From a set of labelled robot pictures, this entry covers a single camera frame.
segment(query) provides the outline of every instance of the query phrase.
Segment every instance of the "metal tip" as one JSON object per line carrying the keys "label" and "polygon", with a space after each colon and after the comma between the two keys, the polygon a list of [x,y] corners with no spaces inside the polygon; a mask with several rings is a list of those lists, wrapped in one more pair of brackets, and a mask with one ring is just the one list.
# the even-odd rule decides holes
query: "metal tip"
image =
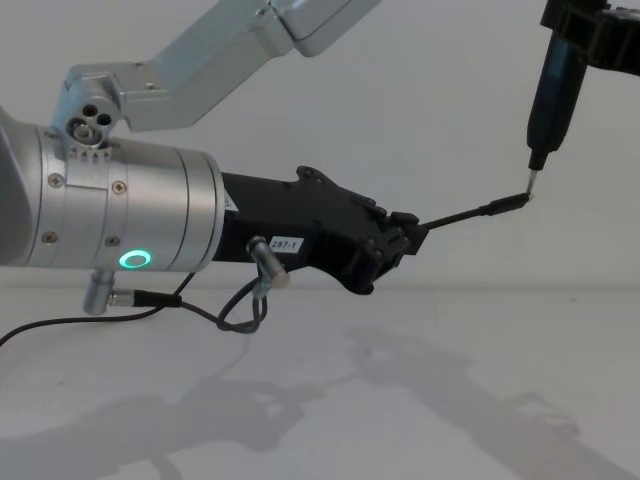
{"label": "metal tip", "polygon": [[538,179],[538,172],[536,170],[531,170],[529,174],[529,184],[527,185],[527,193],[531,195],[533,193],[533,187],[536,184],[536,180]]}

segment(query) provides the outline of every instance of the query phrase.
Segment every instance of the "white table surface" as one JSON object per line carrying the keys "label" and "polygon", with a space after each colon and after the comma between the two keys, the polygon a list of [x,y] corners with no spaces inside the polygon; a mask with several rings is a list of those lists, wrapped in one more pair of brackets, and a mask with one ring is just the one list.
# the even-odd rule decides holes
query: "white table surface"
{"label": "white table surface", "polygon": [[[5,289],[0,328],[80,298]],[[290,290],[271,307],[249,339],[186,312],[16,338],[0,477],[640,477],[637,292]]]}

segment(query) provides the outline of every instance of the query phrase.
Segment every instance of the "label sticker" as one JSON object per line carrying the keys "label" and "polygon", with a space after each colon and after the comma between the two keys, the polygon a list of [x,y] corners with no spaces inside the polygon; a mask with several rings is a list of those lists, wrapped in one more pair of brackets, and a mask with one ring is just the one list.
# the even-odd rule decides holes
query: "label sticker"
{"label": "label sticker", "polygon": [[295,237],[273,237],[271,239],[271,250],[275,253],[292,253],[296,254],[302,248],[304,238]]}
{"label": "label sticker", "polygon": [[236,205],[236,202],[233,201],[231,195],[226,190],[224,191],[224,209],[229,212],[239,212],[240,209]]}

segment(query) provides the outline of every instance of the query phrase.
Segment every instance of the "green led ring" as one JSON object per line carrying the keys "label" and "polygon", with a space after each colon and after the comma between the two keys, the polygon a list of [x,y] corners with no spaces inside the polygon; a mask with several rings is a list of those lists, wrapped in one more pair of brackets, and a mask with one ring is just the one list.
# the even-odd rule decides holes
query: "green led ring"
{"label": "green led ring", "polygon": [[[132,259],[141,258],[142,263],[130,263]],[[146,267],[151,263],[151,254],[145,250],[131,250],[120,257],[120,266],[127,270],[135,270],[137,268]]]}

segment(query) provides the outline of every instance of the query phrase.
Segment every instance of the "screw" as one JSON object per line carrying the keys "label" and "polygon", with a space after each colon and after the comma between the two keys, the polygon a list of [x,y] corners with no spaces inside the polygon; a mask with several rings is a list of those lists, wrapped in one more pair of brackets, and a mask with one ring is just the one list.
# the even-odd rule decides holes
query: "screw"
{"label": "screw", "polygon": [[53,188],[60,188],[64,184],[64,178],[59,173],[49,175],[49,185]]}
{"label": "screw", "polygon": [[47,245],[54,244],[58,241],[58,235],[54,232],[47,232],[42,235],[42,243],[46,243]]}
{"label": "screw", "polygon": [[109,237],[105,240],[104,244],[107,247],[117,247],[120,245],[120,239],[118,237]]}
{"label": "screw", "polygon": [[113,193],[116,195],[122,195],[127,191],[127,184],[121,181],[113,182]]}

